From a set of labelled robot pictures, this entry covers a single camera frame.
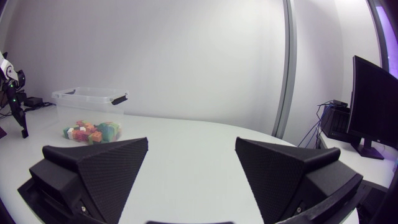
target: table surface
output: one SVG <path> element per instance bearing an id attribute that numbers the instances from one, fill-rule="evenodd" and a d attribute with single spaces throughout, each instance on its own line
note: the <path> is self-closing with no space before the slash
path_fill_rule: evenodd
<path id="1" fill-rule="evenodd" d="M 340 148 L 339 160 L 363 175 L 364 180 L 389 188 L 394 176 L 393 168 L 398 158 L 396 149 L 372 142 L 372 147 L 384 156 L 384 160 L 371 159 L 360 156 L 350 143 L 330 139 L 326 137 L 325 133 L 321 133 L 320 139 L 325 147 Z"/>
<path id="2" fill-rule="evenodd" d="M 0 120 L 0 198 L 16 223 L 39 223 L 17 189 L 43 159 L 42 146 L 82 146 L 62 137 L 54 106 L 26 114 L 29 137 L 13 117 Z M 235 126 L 203 121 L 124 116 L 120 140 L 147 137 L 149 150 L 120 223 L 262 223 L 235 153 L 236 137 L 291 145 Z"/>

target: monitor stand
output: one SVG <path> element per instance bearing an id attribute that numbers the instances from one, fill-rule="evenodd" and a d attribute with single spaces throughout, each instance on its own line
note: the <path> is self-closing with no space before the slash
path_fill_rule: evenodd
<path id="1" fill-rule="evenodd" d="M 364 139 L 363 145 L 361 144 L 351 144 L 354 149 L 361 155 L 362 157 L 372 158 L 372 159 L 381 159 L 384 157 L 372 147 L 372 141 L 369 139 Z"/>

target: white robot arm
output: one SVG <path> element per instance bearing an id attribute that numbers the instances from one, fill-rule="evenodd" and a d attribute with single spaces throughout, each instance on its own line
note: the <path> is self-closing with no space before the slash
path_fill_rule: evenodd
<path id="1" fill-rule="evenodd" d="M 28 132 L 25 112 L 17 97 L 17 91 L 25 85 L 25 75 L 22 70 L 16 72 L 12 64 L 5 59 L 5 56 L 0 52 L 0 91 L 5 92 L 13 117 L 24 128 L 22 137 L 26 138 Z"/>
<path id="2" fill-rule="evenodd" d="M 17 84 L 19 83 L 18 73 L 14 70 L 14 66 L 12 66 L 12 64 L 3 57 L 1 52 L 0 52 L 0 69 L 2 71 L 0 72 L 2 80 L 9 81 L 11 79 L 15 80 Z"/>

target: white wall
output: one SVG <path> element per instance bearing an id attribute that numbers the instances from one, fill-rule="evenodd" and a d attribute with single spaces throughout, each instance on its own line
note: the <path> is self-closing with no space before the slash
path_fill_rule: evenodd
<path id="1" fill-rule="evenodd" d="M 350 103 L 353 56 L 378 65 L 380 61 L 376 30 L 366 1 L 299 0 L 295 1 L 295 8 L 297 73 L 284 140 L 298 145 L 318 121 L 317 105 L 328 100 Z M 308 146 L 314 144 L 315 137 Z"/>
<path id="2" fill-rule="evenodd" d="M 297 70 L 284 140 L 298 145 L 317 122 L 317 105 L 341 97 L 343 40 L 333 1 L 295 1 L 295 12 Z"/>
<path id="3" fill-rule="evenodd" d="M 15 13 L 4 50 L 28 95 L 125 88 L 128 114 L 272 132 L 282 1 L 21 1 Z"/>
<path id="4" fill-rule="evenodd" d="M 6 42 L 6 37 L 8 34 L 9 24 L 14 16 L 14 10 L 18 4 L 19 0 L 7 0 L 4 6 L 3 12 L 0 17 L 0 50 L 3 52 L 4 44 Z"/>
<path id="5" fill-rule="evenodd" d="M 341 100 L 350 104 L 353 89 L 353 57 L 381 66 L 379 42 L 371 11 L 363 0 L 335 0 L 343 34 L 344 80 Z"/>

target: plastic storage bin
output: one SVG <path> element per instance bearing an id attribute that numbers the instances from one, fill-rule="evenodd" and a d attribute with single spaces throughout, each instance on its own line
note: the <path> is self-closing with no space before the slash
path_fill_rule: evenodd
<path id="1" fill-rule="evenodd" d="M 127 90 L 76 87 L 52 93 L 57 104 L 62 134 L 67 139 L 96 144 L 121 136 Z"/>

